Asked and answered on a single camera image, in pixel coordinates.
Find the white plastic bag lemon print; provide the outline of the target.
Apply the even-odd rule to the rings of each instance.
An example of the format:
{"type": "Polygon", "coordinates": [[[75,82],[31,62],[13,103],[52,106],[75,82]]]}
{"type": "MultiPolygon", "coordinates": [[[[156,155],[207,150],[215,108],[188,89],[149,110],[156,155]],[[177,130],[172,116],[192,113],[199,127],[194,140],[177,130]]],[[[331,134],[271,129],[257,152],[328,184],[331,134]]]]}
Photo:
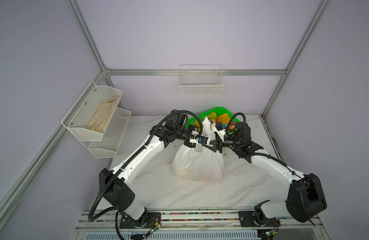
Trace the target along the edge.
{"type": "Polygon", "coordinates": [[[195,148],[182,145],[172,162],[174,174],[195,182],[217,182],[223,178],[224,158],[221,153],[197,144],[195,148]]]}

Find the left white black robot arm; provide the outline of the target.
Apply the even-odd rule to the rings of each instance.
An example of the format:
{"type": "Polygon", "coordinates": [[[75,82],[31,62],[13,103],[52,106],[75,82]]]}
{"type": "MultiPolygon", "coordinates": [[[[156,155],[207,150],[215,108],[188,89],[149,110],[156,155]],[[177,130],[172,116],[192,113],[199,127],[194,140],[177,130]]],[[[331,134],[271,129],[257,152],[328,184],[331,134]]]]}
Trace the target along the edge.
{"type": "Polygon", "coordinates": [[[183,140],[190,148],[205,142],[202,131],[202,121],[194,113],[171,111],[152,127],[142,144],[121,164],[99,173],[99,193],[91,207],[89,220],[93,221],[112,210],[126,214],[137,222],[145,219],[147,210],[135,200],[135,193],[130,188],[134,179],[150,160],[175,140],[183,140]]]}

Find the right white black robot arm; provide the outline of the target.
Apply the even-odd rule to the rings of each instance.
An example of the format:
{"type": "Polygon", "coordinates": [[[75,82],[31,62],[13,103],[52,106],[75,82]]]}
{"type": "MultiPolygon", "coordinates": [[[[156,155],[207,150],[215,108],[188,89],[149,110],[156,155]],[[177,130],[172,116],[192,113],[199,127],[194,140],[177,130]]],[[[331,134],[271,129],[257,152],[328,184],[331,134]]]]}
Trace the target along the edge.
{"type": "Polygon", "coordinates": [[[247,123],[236,123],[233,132],[227,135],[220,124],[214,124],[212,130],[216,135],[215,140],[198,137],[197,142],[214,152],[221,153],[223,148],[231,149],[239,158],[271,175],[287,190],[285,199],[265,200],[254,207],[255,225],[264,226],[276,218],[293,218],[305,223],[327,208],[319,177],[297,171],[268,154],[261,145],[252,141],[247,123]]]}

